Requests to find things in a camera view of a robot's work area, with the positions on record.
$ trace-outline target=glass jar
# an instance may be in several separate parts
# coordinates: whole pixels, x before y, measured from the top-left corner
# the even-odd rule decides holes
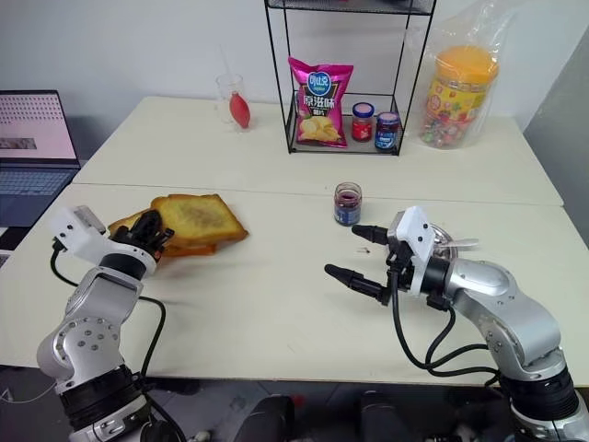
[[[378,152],[390,153],[397,148],[401,119],[396,112],[383,112],[376,119],[375,147]]]
[[[360,221],[362,189],[355,182],[338,184],[333,195],[335,220],[342,226],[353,226]]]
[[[360,143],[372,139],[372,116],[375,107],[370,103],[356,103],[352,107],[352,138]]]

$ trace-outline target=toast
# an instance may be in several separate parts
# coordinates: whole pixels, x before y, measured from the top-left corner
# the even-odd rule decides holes
[[[151,208],[162,216],[163,228],[174,230],[172,245],[181,248],[240,241],[248,235],[217,194],[171,194],[155,198]]]
[[[141,215],[143,215],[145,212],[147,212],[148,210],[151,210],[151,209],[142,210],[141,212],[137,212],[134,215],[127,216],[126,218],[120,219],[119,221],[115,221],[114,223],[110,224],[109,225],[110,234],[114,235],[116,233],[116,231],[119,229],[119,227],[121,227],[121,226],[125,226],[130,229],[131,227],[133,227],[133,224],[135,224],[135,221],[137,221],[139,219],[139,217]]]
[[[131,228],[135,221],[139,219],[139,217],[147,212],[148,210],[152,209],[145,209],[141,212],[138,212],[134,215],[127,216],[126,218],[120,219],[119,221],[115,221],[111,225],[109,225],[109,232],[111,235],[119,229],[121,226],[125,226],[127,228]],[[208,244],[204,246],[197,246],[197,247],[190,247],[190,248],[182,248],[181,246],[174,245],[174,237],[170,239],[166,243],[166,249],[164,250],[163,256],[168,257],[180,257],[180,256],[204,256],[204,255],[214,255],[217,250],[216,244]]]

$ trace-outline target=laptop screen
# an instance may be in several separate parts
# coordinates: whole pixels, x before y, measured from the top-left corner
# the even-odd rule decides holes
[[[0,92],[0,158],[75,159],[57,92]]]

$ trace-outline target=pink snack bag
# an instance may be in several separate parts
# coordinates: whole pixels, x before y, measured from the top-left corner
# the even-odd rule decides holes
[[[308,66],[293,57],[288,58],[288,64],[299,84],[296,97],[296,141],[347,147],[341,118],[341,98],[352,76],[353,66]]]

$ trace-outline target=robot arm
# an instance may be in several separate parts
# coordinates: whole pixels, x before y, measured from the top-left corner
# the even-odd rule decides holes
[[[574,391],[558,323],[519,290],[506,269],[489,262],[434,257],[434,232],[420,207],[399,213],[389,229],[354,226],[352,232],[389,247],[389,284],[383,287],[331,264],[326,272],[383,305],[397,296],[398,287],[414,297],[426,295],[430,307],[454,308],[470,320],[501,373],[516,440],[589,441],[589,413]]]
[[[149,211],[131,229],[120,227],[106,238],[106,228],[85,206],[62,209],[51,227],[68,251],[97,265],[37,352],[41,371],[56,379],[55,392],[74,428],[70,441],[181,440],[172,425],[150,416],[140,379],[119,351],[121,326],[143,289],[140,280],[154,272],[174,232],[160,233],[161,217]]]

